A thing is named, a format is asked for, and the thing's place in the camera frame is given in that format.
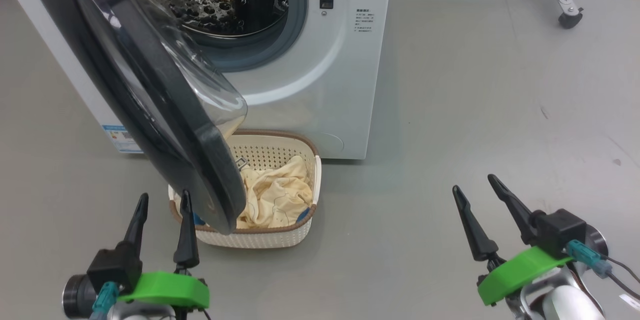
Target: floor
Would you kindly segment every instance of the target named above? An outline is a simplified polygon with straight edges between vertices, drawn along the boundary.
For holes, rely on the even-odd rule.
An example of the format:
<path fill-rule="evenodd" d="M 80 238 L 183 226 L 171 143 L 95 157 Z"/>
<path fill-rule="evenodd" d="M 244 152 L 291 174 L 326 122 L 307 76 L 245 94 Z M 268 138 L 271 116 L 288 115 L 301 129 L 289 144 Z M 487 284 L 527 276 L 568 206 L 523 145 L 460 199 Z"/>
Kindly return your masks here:
<path fill-rule="evenodd" d="M 366 160 L 325 165 L 297 247 L 200 247 L 212 318 L 511 318 L 482 306 L 451 196 L 460 185 L 502 257 L 526 249 L 489 173 L 640 269 L 640 1 L 576 1 L 567 31 L 554 0 L 390 0 Z M 142 192 L 145 270 L 173 268 L 178 224 L 160 175 L 115 152 L 16 0 L 0 23 L 0 308 L 64 318 L 66 279 L 124 235 Z M 608 318 L 638 317 L 586 281 Z"/>

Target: laundry basket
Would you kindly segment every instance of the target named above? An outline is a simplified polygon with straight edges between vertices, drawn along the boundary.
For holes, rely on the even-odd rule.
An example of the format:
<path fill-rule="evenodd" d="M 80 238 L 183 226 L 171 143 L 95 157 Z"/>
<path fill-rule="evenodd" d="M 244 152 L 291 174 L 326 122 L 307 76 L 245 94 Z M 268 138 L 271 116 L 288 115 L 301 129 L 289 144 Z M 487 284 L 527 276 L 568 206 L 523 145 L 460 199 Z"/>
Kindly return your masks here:
<path fill-rule="evenodd" d="M 282 228 L 237 229 L 230 235 L 222 235 L 211 227 L 196 226 L 196 236 L 202 242 L 243 249 L 273 249 L 299 244 L 309 233 L 318 198 L 322 163 L 318 151 L 308 139 L 293 133 L 279 131 L 238 130 L 227 140 L 238 165 L 256 170 L 278 169 L 295 155 L 300 155 L 306 165 L 308 184 L 313 192 L 313 204 L 307 215 L 293 225 Z M 169 207 L 173 217 L 182 221 L 176 201 L 179 195 L 169 186 Z"/>

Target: washing machine door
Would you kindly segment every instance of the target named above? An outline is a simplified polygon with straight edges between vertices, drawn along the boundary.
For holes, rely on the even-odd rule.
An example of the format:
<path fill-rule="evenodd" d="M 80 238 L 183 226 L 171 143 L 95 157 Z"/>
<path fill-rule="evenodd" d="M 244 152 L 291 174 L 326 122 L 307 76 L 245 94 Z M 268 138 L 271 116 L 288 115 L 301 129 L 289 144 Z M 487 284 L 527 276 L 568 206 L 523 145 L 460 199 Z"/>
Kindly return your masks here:
<path fill-rule="evenodd" d="M 107 64 L 96 87 L 174 190 L 189 190 L 217 231 L 233 231 L 246 200 L 226 137 L 247 114 L 242 96 L 161 1 L 76 4 L 92 37 L 87 52 Z"/>

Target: brown basket rim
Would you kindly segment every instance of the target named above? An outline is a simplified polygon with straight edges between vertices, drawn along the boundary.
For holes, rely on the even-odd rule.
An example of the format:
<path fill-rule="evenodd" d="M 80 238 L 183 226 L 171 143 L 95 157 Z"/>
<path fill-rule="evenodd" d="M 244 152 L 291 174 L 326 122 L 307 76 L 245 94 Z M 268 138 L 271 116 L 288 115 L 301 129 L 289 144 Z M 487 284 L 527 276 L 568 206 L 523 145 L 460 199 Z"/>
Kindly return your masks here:
<path fill-rule="evenodd" d="M 316 149 L 314 144 L 308 138 L 302 135 L 298 135 L 297 133 L 291 133 L 291 132 L 285 132 L 285 131 L 274 131 L 274 130 L 237 130 L 236 132 L 233 133 L 232 136 L 272 136 L 272 137 L 293 138 L 294 140 L 299 140 L 304 142 L 304 144 L 306 144 L 307 146 L 309 146 L 309 148 L 311 148 L 311 151 L 313 152 L 314 156 L 319 156 L 318 149 Z M 281 228 L 236 229 L 236 231 L 232 233 L 238 234 L 238 235 L 240 234 L 257 235 L 261 233 L 281 233 L 281 232 L 293 231 L 295 229 L 301 228 L 304 224 L 306 224 L 309 220 L 311 220 L 311 217 L 313 217 L 314 212 L 316 212 L 316 207 L 317 207 L 316 204 L 312 204 L 311 207 L 309 207 L 309 213 L 307 213 L 307 215 L 304 216 L 302 220 L 296 222 L 293 225 L 284 226 Z M 178 223 L 182 224 L 183 217 L 180 216 L 180 213 L 178 213 L 178 209 L 176 209 L 176 202 L 173 199 L 169 200 L 169 209 L 171 210 L 171 214 L 173 215 L 174 219 Z M 196 228 L 196 231 L 217 233 L 217 231 L 215 231 L 214 228 L 211 228 L 208 225 L 196 225 L 195 228 Z"/>

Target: laundry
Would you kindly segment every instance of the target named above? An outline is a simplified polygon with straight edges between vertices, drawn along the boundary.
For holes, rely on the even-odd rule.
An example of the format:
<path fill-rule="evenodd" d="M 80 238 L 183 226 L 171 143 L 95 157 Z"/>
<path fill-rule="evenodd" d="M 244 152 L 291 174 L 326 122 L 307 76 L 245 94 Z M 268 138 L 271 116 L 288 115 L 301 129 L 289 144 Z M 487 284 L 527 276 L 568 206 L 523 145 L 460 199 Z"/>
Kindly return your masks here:
<path fill-rule="evenodd" d="M 245 168 L 240 175 L 246 190 L 246 207 L 238 217 L 238 229 L 293 225 L 312 204 L 307 167 L 300 156 L 293 156 L 279 169 Z"/>

